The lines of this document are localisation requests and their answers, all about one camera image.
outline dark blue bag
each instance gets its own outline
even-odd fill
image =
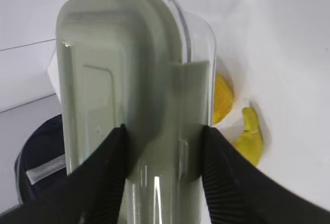
[[[61,115],[43,123],[27,140],[15,162],[15,177],[20,203],[36,199],[67,177]]]

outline reflective stripe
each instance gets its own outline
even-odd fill
[[[46,178],[47,176],[60,171],[65,168],[65,154],[42,164],[41,166],[35,167],[26,171],[26,175],[30,180],[31,185],[34,185],[39,180]]]

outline green container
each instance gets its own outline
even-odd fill
[[[216,42],[175,0],[70,0],[57,21],[68,173],[125,124],[119,222],[199,224]]]

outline gray floor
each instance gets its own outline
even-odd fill
[[[56,95],[0,113],[0,212],[18,203],[13,167],[19,151],[35,129],[59,113]]]

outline yellow object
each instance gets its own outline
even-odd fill
[[[234,142],[234,147],[253,165],[258,165],[263,152],[263,142],[259,129],[258,116],[252,107],[243,108],[245,128]]]
[[[233,108],[234,95],[223,76],[216,76],[214,88],[213,124],[219,123]]]

